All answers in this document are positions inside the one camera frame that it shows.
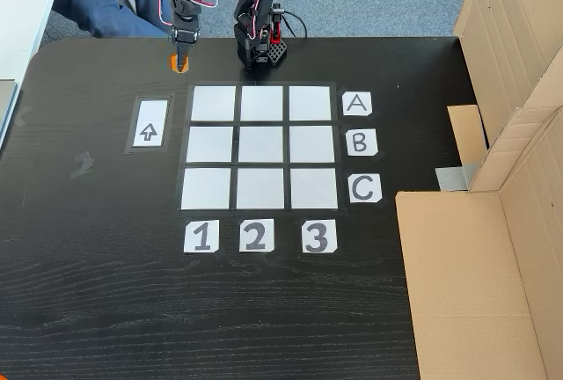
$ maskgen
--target arrow symbol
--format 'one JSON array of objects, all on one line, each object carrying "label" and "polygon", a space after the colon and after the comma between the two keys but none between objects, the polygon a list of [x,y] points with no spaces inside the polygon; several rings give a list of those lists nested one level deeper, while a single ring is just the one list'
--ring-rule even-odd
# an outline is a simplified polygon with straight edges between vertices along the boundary
[{"label": "arrow symbol", "polygon": [[150,123],[149,126],[142,130],[139,135],[144,135],[144,141],[150,141],[150,138],[157,134],[158,132],[155,130],[155,127],[153,127],[152,123]]}]

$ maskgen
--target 3x3 grid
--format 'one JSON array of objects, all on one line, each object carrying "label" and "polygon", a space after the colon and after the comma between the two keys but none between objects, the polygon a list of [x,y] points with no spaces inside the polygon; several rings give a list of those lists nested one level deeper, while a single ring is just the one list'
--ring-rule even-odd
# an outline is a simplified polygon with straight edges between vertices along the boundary
[{"label": "3x3 grid", "polygon": [[196,85],[180,209],[338,209],[335,107],[326,85]]}]

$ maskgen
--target number 2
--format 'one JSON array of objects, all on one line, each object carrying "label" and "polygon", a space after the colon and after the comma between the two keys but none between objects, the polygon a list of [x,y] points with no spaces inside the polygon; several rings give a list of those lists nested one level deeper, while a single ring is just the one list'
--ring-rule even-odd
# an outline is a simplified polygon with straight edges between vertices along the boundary
[{"label": "number 2", "polygon": [[240,252],[273,251],[274,219],[244,220],[240,224],[240,246],[238,250]]},{"label": "number 2", "polygon": [[256,239],[254,239],[254,242],[246,244],[246,250],[251,251],[266,249],[266,245],[260,243],[260,241],[264,237],[264,234],[266,233],[266,228],[264,227],[264,225],[258,222],[250,223],[245,227],[245,232],[250,232],[251,230],[256,230],[257,235]]}]

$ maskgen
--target black cable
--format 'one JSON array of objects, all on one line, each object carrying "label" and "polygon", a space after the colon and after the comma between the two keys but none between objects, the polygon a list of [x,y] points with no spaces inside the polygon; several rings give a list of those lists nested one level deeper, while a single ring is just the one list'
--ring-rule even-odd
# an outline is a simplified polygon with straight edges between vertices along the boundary
[{"label": "black cable", "polygon": [[283,22],[285,22],[286,27],[291,31],[291,33],[293,34],[294,37],[296,36],[296,32],[293,31],[293,28],[291,27],[291,25],[289,24],[289,21],[287,18],[285,18],[285,15],[281,15],[281,17],[283,18]]},{"label": "black cable", "polygon": [[305,29],[305,39],[308,37],[308,33],[307,33],[307,25],[303,22],[303,20],[301,18],[299,18],[295,13],[293,12],[289,12],[289,11],[285,11],[285,13],[287,13],[288,15],[291,15],[294,18],[299,19],[299,22],[301,22],[301,24],[303,25],[303,28]]}]

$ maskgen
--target number 3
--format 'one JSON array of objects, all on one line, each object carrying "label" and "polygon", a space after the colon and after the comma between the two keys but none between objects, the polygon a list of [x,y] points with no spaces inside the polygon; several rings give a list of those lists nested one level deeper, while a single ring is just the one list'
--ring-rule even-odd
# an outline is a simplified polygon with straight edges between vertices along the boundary
[{"label": "number 3", "polygon": [[303,252],[335,252],[336,222],[334,220],[310,220],[302,229]]}]

